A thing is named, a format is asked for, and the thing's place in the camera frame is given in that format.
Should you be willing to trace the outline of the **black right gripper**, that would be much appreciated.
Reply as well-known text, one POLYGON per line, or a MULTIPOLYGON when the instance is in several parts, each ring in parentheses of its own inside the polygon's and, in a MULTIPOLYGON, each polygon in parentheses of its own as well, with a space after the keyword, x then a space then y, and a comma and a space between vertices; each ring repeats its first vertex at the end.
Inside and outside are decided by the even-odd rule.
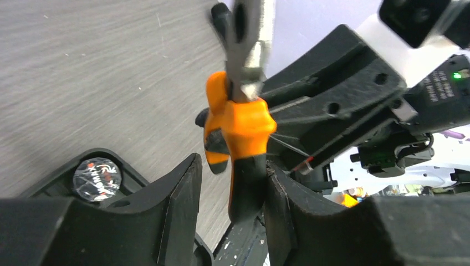
POLYGON ((389 106, 405 88, 352 29, 337 26, 265 81, 261 97, 277 123, 268 160, 287 171, 304 161, 322 166, 384 127, 350 160, 375 177, 403 175, 432 158, 434 133, 469 124, 469 58, 451 56, 409 89, 394 107, 409 104, 417 115, 390 124, 389 106))

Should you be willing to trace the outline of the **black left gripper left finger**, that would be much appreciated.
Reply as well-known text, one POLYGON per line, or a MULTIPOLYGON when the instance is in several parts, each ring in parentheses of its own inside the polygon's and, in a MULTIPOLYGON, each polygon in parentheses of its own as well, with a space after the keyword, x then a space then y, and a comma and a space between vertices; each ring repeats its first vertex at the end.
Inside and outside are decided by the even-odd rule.
POLYGON ((196 234, 202 180, 197 153, 152 183, 114 153, 114 197, 92 204, 74 192, 70 160, 17 198, 1 200, 2 265, 202 265, 196 234))

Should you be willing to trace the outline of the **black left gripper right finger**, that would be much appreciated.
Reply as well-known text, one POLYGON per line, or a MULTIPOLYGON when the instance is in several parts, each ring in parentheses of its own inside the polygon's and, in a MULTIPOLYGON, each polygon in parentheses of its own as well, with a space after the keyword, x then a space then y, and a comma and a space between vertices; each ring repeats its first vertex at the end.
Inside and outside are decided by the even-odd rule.
POLYGON ((271 265, 468 265, 469 197, 369 197, 347 208, 268 166, 271 265))

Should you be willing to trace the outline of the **small round tape measure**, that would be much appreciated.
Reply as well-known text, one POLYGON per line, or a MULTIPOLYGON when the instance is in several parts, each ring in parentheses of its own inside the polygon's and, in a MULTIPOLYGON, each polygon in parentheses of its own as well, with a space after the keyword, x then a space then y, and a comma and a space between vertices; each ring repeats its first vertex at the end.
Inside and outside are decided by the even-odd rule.
POLYGON ((73 191, 88 202, 100 202, 117 195, 122 174, 112 160, 95 157, 80 163, 73 174, 73 191))

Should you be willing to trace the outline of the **black plastic tool case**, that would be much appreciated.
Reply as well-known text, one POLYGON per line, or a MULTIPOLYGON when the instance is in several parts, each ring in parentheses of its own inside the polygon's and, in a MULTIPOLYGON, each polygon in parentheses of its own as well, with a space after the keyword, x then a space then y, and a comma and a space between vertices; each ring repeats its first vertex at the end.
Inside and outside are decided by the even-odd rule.
POLYGON ((199 154, 149 182, 116 153, 96 148, 23 196, 73 199, 44 265, 211 265, 196 233, 201 182, 199 154))

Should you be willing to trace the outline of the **orange handled pliers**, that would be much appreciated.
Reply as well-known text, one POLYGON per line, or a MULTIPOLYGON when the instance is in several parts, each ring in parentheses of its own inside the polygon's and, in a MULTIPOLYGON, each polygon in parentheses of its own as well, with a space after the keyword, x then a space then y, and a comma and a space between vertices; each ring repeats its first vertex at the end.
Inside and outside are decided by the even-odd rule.
POLYGON ((238 224, 260 212, 267 185, 267 144, 276 131, 268 105, 259 94, 274 31, 275 1, 234 1, 215 21, 224 29, 225 70, 206 85, 208 112, 204 128, 205 155, 211 171, 231 170, 228 215, 238 224))

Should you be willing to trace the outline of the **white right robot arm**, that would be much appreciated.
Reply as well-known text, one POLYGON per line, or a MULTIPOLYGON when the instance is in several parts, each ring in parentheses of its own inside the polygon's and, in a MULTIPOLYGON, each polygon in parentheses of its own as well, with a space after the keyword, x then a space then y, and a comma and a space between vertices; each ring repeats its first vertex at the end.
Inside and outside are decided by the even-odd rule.
POLYGON ((469 264, 469 59, 418 70, 340 25, 267 80, 271 265, 469 264))

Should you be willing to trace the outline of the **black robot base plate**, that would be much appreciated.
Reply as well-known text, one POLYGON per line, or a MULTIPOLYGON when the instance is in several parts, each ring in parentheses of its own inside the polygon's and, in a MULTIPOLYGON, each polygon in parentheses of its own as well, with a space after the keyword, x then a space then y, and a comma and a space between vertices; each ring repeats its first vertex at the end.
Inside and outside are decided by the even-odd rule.
POLYGON ((240 224, 231 223, 217 244, 213 265, 268 265, 268 246, 264 216, 240 224))

